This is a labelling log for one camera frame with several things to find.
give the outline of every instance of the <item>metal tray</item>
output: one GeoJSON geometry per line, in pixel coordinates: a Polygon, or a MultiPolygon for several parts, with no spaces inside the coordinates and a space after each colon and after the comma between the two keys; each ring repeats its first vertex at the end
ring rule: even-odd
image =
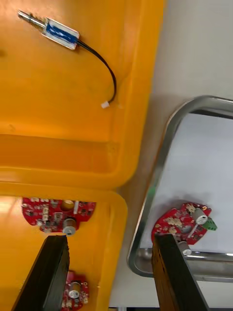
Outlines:
{"type": "MultiPolygon", "coordinates": [[[[172,140],[179,124],[188,113],[233,119],[233,101],[214,96],[195,97],[186,102],[170,117],[166,125],[161,148],[156,157],[152,179],[139,215],[128,255],[130,269],[140,276],[153,277],[151,266],[152,249],[140,248],[140,241],[172,140]]],[[[229,256],[226,253],[193,251],[190,256],[186,256],[186,259],[197,280],[233,282],[233,256],[229,256]]]]}

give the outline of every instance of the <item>yellow bin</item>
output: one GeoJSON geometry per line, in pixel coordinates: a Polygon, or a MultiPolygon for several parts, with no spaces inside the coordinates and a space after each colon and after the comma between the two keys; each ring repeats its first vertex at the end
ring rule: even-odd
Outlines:
{"type": "Polygon", "coordinates": [[[90,301],[108,308],[127,217],[110,191],[136,169],[163,0],[1,0],[0,307],[9,311],[46,237],[16,197],[97,202],[68,238],[70,269],[85,274],[90,301]],[[52,18],[81,34],[116,75],[81,47],[43,37],[17,11],[52,18]]]}
{"type": "Polygon", "coordinates": [[[113,189],[136,169],[162,0],[1,0],[0,181],[113,189]],[[54,43],[17,17],[80,32],[108,62],[54,43]]]}
{"type": "Polygon", "coordinates": [[[0,308],[10,311],[46,234],[23,218],[21,200],[14,196],[49,197],[97,202],[95,212],[72,237],[68,237],[70,270],[85,274],[90,299],[83,311],[108,310],[112,282],[127,218],[125,201],[115,192],[63,187],[12,185],[0,194],[0,308]]]}

